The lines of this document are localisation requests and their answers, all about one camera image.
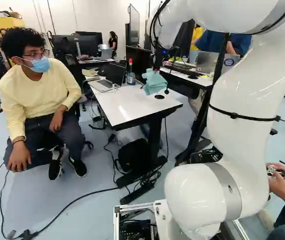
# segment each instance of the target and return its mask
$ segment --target blue shirt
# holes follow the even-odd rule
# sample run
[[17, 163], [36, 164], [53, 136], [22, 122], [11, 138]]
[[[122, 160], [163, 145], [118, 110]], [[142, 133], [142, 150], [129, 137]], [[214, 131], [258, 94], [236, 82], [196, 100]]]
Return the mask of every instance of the blue shirt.
[[[195, 46], [201, 51], [219, 53], [224, 41], [224, 33], [206, 30]], [[246, 34], [232, 33], [231, 43], [237, 54], [244, 56], [251, 45], [252, 36]]]

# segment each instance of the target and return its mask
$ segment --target black sneaker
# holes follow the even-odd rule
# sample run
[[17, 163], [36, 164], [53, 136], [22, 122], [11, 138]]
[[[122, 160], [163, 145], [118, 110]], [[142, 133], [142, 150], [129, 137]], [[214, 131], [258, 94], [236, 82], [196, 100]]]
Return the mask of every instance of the black sneaker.
[[81, 160], [73, 160], [69, 157], [68, 162], [73, 166], [74, 172], [78, 177], [83, 178], [87, 174], [87, 167]]
[[64, 154], [63, 148], [56, 146], [52, 150], [52, 161], [49, 164], [48, 176], [50, 180], [56, 180], [63, 171], [61, 158]]

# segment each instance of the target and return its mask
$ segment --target curly black hair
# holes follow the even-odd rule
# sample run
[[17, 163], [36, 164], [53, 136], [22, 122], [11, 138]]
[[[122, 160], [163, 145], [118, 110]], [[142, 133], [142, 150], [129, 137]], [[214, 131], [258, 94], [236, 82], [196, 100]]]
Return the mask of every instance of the curly black hair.
[[39, 32], [32, 28], [14, 27], [9, 28], [2, 37], [0, 47], [4, 54], [12, 58], [21, 57], [26, 46], [45, 47], [46, 41]]

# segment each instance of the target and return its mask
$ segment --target water bottle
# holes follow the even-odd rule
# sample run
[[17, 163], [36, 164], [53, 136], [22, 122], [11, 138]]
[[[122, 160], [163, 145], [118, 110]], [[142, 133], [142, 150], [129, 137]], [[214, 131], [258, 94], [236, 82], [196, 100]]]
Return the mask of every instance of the water bottle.
[[136, 76], [133, 73], [133, 59], [129, 58], [129, 66], [130, 72], [127, 73], [127, 84], [128, 85], [135, 85], [136, 84]]

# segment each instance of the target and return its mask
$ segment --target yellow sweater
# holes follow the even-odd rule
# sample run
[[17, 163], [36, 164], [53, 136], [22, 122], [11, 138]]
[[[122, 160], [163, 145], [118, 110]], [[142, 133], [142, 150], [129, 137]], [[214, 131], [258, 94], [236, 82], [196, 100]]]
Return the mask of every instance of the yellow sweater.
[[30, 80], [20, 65], [13, 66], [0, 80], [1, 107], [11, 140], [26, 137], [26, 118], [52, 114], [60, 105], [70, 109], [82, 95], [81, 88], [65, 65], [54, 58], [49, 62], [50, 69], [39, 81]]
[[[200, 37], [203, 35], [203, 31], [204, 31], [204, 29], [201, 26], [197, 27], [197, 28], [194, 28], [193, 32], [192, 32], [192, 39], [191, 39], [191, 41], [193, 41], [195, 39], [200, 39]], [[190, 46], [190, 50], [194, 51], [194, 50], [199, 50], [199, 49], [198, 49], [198, 47], [195, 46], [195, 44], [192, 44]]]

